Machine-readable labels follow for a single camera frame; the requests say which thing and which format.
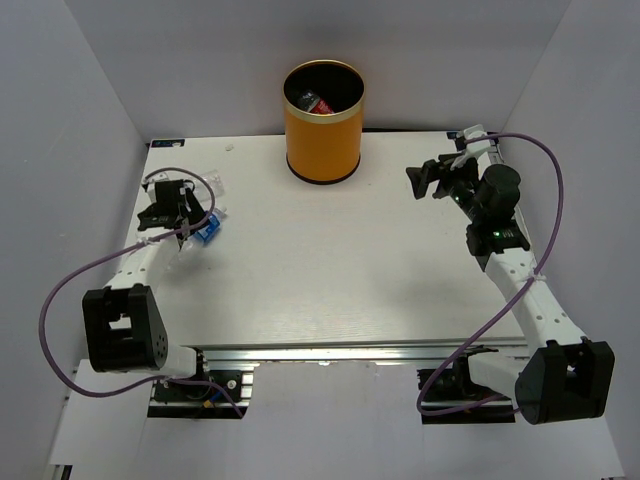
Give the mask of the large blue label bottle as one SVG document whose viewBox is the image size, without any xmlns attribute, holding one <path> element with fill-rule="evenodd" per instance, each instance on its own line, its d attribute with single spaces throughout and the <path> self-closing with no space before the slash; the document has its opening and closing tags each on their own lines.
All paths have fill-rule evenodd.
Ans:
<svg viewBox="0 0 640 480">
<path fill-rule="evenodd" d="M 215 207 L 208 224 L 192 234 L 182 245 L 179 253 L 170 261 L 168 270 L 177 271 L 200 259 L 222 230 L 228 217 L 226 206 Z"/>
</svg>

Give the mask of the blue cap pepsi bottle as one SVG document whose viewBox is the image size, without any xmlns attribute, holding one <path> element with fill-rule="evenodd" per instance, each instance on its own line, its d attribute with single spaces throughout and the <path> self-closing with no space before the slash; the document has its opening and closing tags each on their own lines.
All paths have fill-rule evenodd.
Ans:
<svg viewBox="0 0 640 480">
<path fill-rule="evenodd" d="M 305 90 L 297 99 L 297 107 L 307 113 L 313 113 L 321 98 L 312 90 Z"/>
</svg>

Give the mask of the red label water bottle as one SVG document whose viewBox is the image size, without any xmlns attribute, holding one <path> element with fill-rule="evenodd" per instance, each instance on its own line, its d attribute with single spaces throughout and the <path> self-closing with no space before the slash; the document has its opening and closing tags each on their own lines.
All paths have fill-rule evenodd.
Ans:
<svg viewBox="0 0 640 480">
<path fill-rule="evenodd" d="M 325 100 L 319 98 L 313 105 L 310 113 L 317 115 L 331 115 L 334 114 L 334 110 L 327 104 Z"/>
</svg>

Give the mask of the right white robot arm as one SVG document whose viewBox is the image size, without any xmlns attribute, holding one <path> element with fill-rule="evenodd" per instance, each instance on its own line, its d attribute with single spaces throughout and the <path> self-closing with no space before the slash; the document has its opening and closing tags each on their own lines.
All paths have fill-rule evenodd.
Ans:
<svg viewBox="0 0 640 480">
<path fill-rule="evenodd" d="M 516 221 L 519 174 L 503 164 L 481 170 L 474 158 L 454 168 L 453 160 L 442 155 L 407 168 L 413 195 L 423 198 L 434 184 L 434 198 L 451 198 L 467 216 L 468 250 L 506 300 L 529 357 L 518 360 L 496 347 L 471 343 L 424 381 L 419 412 L 456 415 L 509 400 L 533 425 L 602 416 L 614 352 L 607 342 L 590 340 L 535 273 L 537 262 Z"/>
</svg>

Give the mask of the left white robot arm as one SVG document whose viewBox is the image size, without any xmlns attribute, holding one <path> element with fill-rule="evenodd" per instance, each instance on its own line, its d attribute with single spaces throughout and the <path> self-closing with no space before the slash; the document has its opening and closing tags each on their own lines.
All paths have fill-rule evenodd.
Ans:
<svg viewBox="0 0 640 480">
<path fill-rule="evenodd" d="M 145 372 L 177 378 L 188 398 L 211 387 L 192 347 L 170 342 L 154 292 L 184 242 L 205 218 L 186 180 L 161 180 L 146 189 L 151 204 L 138 214 L 142 247 L 127 254 L 114 277 L 83 297 L 90 363 L 97 372 Z"/>
</svg>

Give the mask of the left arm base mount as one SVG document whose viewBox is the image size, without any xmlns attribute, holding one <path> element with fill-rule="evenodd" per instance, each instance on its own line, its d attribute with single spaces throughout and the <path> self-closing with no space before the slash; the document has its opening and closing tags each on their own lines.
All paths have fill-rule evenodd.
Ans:
<svg viewBox="0 0 640 480">
<path fill-rule="evenodd" d="M 254 368 L 223 365 L 205 373 L 206 385 L 156 382 L 147 417 L 152 419 L 240 420 L 251 399 Z"/>
</svg>

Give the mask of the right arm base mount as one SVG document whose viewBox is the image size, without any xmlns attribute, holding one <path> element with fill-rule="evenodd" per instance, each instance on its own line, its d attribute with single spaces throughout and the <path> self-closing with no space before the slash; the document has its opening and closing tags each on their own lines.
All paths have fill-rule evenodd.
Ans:
<svg viewBox="0 0 640 480">
<path fill-rule="evenodd" d="M 424 410 L 436 411 L 483 400 L 494 395 L 486 387 L 472 386 L 464 390 L 451 369 L 447 369 L 430 387 L 424 400 Z M 515 407 L 509 399 L 489 402 L 475 409 L 442 416 L 421 416 L 423 425 L 488 425 L 511 424 L 516 421 Z"/>
</svg>

